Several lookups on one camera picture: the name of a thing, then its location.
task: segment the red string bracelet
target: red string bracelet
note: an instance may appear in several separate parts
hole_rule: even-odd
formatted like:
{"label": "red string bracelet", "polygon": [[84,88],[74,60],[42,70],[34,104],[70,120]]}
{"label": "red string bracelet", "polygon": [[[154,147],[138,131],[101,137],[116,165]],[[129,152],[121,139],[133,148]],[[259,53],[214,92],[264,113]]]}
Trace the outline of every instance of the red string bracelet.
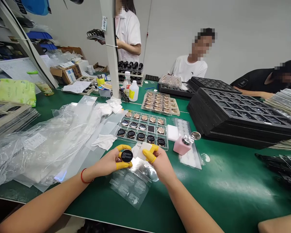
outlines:
{"label": "red string bracelet", "polygon": [[81,172],[81,181],[83,182],[83,183],[92,183],[93,181],[90,181],[90,182],[85,182],[84,180],[83,180],[83,171]]}

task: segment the stacked black trays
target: stacked black trays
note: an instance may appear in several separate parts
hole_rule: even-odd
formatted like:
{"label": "stacked black trays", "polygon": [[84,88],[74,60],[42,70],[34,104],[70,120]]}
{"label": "stacked black trays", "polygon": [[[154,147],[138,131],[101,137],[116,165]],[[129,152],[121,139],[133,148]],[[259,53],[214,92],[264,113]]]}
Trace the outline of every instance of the stacked black trays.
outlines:
{"label": "stacked black trays", "polygon": [[253,97],[199,88],[188,111],[202,135],[262,149],[291,139],[291,120]]}
{"label": "stacked black trays", "polygon": [[234,87],[226,84],[225,82],[221,80],[192,77],[188,81],[188,84],[195,91],[197,91],[200,87],[203,87],[203,88],[209,88],[209,89],[217,90],[217,91],[226,91],[226,92],[241,94],[240,91],[236,90]]}

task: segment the silver pump lid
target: silver pump lid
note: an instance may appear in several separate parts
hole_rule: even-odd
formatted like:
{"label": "silver pump lid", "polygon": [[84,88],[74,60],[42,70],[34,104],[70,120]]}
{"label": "silver pump lid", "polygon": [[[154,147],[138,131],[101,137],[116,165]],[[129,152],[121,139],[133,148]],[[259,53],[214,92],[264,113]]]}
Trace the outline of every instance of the silver pump lid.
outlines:
{"label": "silver pump lid", "polygon": [[199,140],[200,138],[201,135],[199,132],[192,132],[191,135],[184,135],[182,141],[186,145],[192,145],[194,143],[194,140]]}

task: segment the white pole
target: white pole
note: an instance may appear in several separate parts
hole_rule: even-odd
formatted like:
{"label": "white pole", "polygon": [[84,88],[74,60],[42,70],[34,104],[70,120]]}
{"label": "white pole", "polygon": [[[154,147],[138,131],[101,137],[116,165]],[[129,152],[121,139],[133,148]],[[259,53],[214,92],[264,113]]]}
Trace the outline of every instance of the white pole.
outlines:
{"label": "white pole", "polygon": [[3,19],[4,24],[10,29],[12,34],[18,39],[19,44],[23,47],[23,49],[25,50],[33,64],[36,66],[39,73],[48,83],[48,85],[50,87],[57,88],[58,84],[54,77],[52,76],[52,74],[50,73],[49,68],[45,65],[44,61],[41,59],[39,53],[31,43],[30,39],[24,32],[23,28],[18,26],[17,22],[15,21],[16,17],[12,13],[11,9],[9,8],[5,0],[0,0],[0,17]]}
{"label": "white pole", "polygon": [[107,31],[104,32],[104,37],[106,40],[107,56],[109,63],[109,70],[112,83],[113,96],[115,98],[121,98],[120,96],[120,86],[119,86],[119,73],[117,69],[117,55],[115,47],[115,34],[114,34],[114,24],[113,17],[115,12],[114,0],[100,0],[101,13],[102,16],[107,17]]}

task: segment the hand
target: hand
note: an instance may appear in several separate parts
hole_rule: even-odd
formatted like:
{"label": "hand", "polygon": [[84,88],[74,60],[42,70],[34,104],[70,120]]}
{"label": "hand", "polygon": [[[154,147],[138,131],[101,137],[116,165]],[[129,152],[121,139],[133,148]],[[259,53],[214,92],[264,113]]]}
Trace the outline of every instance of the hand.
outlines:
{"label": "hand", "polygon": [[101,45],[106,44],[106,41],[104,41],[104,40],[98,40],[98,39],[95,39],[95,41],[98,41]]}
{"label": "hand", "polygon": [[116,44],[117,44],[117,49],[122,49],[123,48],[123,41],[120,41],[119,39],[116,39]]}
{"label": "hand", "polygon": [[153,165],[158,178],[165,186],[171,185],[174,181],[178,180],[169,158],[162,148],[157,145],[152,145],[150,151],[142,150],[142,152],[149,163]]}
{"label": "hand", "polygon": [[84,181],[89,182],[96,177],[109,175],[116,170],[132,167],[132,162],[125,163],[120,159],[120,151],[124,149],[131,150],[132,148],[128,145],[119,145],[113,150],[109,151],[104,157],[95,163],[95,165],[87,168],[83,172]]}
{"label": "hand", "polygon": [[274,95],[274,93],[261,92],[260,97],[267,100],[267,99],[271,98],[273,95]]}

